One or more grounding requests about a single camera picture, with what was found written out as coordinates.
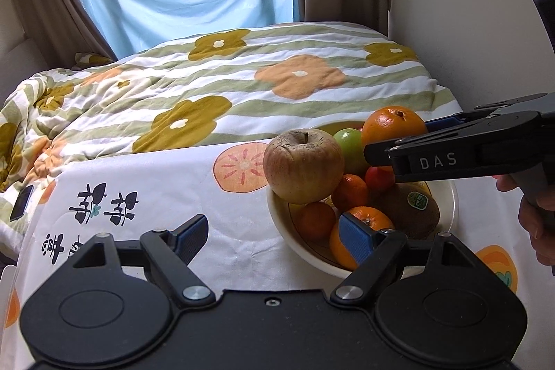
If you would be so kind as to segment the person's right hand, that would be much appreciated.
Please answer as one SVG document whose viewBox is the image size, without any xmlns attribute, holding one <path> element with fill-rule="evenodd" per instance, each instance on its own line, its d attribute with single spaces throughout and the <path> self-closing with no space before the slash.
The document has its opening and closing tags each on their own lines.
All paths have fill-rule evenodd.
<svg viewBox="0 0 555 370">
<path fill-rule="evenodd" d="M 554 230 L 547 230 L 541 210 L 554 211 L 554 187 L 550 186 L 536 197 L 536 206 L 522 198 L 518 213 L 520 225 L 529 233 L 537 261 L 552 267 L 555 264 Z"/>
</svg>

